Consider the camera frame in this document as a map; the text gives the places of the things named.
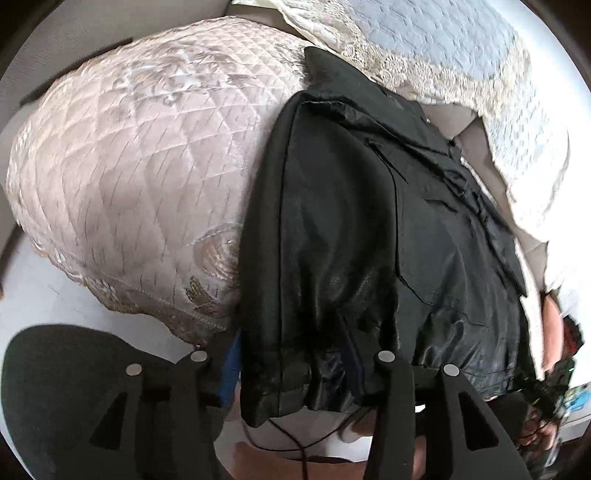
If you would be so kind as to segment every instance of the black mount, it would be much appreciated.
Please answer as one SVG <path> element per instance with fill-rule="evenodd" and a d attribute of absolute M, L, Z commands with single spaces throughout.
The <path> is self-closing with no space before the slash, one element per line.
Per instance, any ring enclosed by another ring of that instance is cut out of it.
<path fill-rule="evenodd" d="M 391 352 L 375 361 L 385 393 L 364 480 L 411 479 L 417 403 L 426 404 L 426 479 L 531 480 L 508 434 L 455 366 L 412 367 Z M 226 411 L 213 426 L 217 407 L 206 404 L 202 381 L 209 364 L 205 352 L 193 352 L 167 368 L 130 365 L 101 402 L 98 424 L 57 462 L 56 480 L 231 480 L 213 447 Z"/>
<path fill-rule="evenodd" d="M 205 405 L 200 380 L 210 359 L 193 354 L 169 368 L 133 364 L 122 372 L 99 406 L 100 422 L 57 462 L 56 480 L 232 480 L 212 434 L 227 411 Z"/>

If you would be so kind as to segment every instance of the light blue quilted cover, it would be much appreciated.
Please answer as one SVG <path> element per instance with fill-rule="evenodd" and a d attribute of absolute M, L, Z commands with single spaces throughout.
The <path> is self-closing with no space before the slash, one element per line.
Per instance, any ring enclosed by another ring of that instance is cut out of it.
<path fill-rule="evenodd" d="M 367 39 L 408 56 L 491 77 L 514 40 L 512 27 L 483 0 L 348 0 Z"/>

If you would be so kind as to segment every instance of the black leather jacket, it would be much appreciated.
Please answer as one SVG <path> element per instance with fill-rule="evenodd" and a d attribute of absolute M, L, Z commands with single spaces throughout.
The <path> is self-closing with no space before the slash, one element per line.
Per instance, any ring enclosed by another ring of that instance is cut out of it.
<path fill-rule="evenodd" d="M 318 48 L 306 62 L 242 232 L 243 418 L 367 403 L 380 349 L 506 392 L 532 373 L 512 233 L 417 103 Z"/>

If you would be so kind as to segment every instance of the black cable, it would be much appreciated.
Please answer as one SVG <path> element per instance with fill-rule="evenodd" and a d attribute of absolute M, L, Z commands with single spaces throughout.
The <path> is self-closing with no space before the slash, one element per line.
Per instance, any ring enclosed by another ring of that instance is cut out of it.
<path fill-rule="evenodd" d="M 347 422 L 353 417 L 353 415 L 355 415 L 357 413 L 357 411 L 353 412 L 351 415 L 347 416 L 347 418 L 345 418 L 341 423 L 339 423 L 339 426 L 337 426 L 337 428 L 335 428 L 334 430 L 331 430 L 330 432 L 328 432 L 326 435 L 324 435 L 321 439 L 316 440 L 315 442 L 312 442 L 309 445 L 306 445 L 304 447 L 304 449 L 308 449 L 310 447 L 313 447 L 314 445 L 318 445 L 320 442 L 326 440 L 328 437 L 330 437 L 331 435 L 335 434 L 336 432 L 338 432 L 344 425 L 347 424 Z M 250 434 L 250 432 L 248 431 L 248 429 L 246 428 L 246 424 L 244 422 L 242 422 L 242 430 L 244 430 L 244 434 L 246 435 L 246 438 L 248 439 L 248 441 L 252 444 L 252 446 L 254 448 L 258 448 L 259 450 L 264 450 L 265 452 L 275 452 L 275 453 L 289 453 L 289 452 L 299 452 L 300 449 L 299 448 L 288 448 L 288 449 L 273 449 L 273 448 L 264 448 L 264 447 L 260 447 L 256 444 L 256 442 L 252 439 L 252 436 Z"/>
<path fill-rule="evenodd" d="M 298 449 L 300 450 L 300 455 L 301 455 L 301 477 L 302 477 L 302 480 L 308 480 L 308 457 L 306 455 L 306 448 L 298 441 L 298 439 L 296 437 L 294 437 L 287 430 L 282 429 L 273 420 L 269 420 L 269 422 L 277 430 L 279 430 L 281 433 L 284 433 L 287 437 L 289 437 L 290 440 L 298 446 Z"/>
<path fill-rule="evenodd" d="M 517 439 L 518 440 L 525 440 L 526 438 L 533 437 L 534 435 L 537 435 L 540 431 L 542 431 L 542 429 L 545 429 L 549 423 L 551 423 L 551 420 L 547 420 L 546 423 L 544 423 L 541 427 L 538 427 L 537 430 L 530 433 L 529 435 L 526 435 L 524 437 L 518 437 Z"/>

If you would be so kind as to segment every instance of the blue fabric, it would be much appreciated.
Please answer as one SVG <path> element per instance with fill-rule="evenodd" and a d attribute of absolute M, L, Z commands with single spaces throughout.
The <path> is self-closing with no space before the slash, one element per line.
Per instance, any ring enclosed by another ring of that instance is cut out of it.
<path fill-rule="evenodd" d="M 515 35 L 485 0 L 348 0 L 367 39 L 482 80 L 506 58 Z"/>
<path fill-rule="evenodd" d="M 228 350 L 226 360 L 222 365 L 222 380 L 220 382 L 218 396 L 224 408 L 232 405 L 236 382 L 238 382 L 238 376 L 240 374 L 241 334 L 242 331 L 238 330 L 234 342 L 230 350 Z"/>

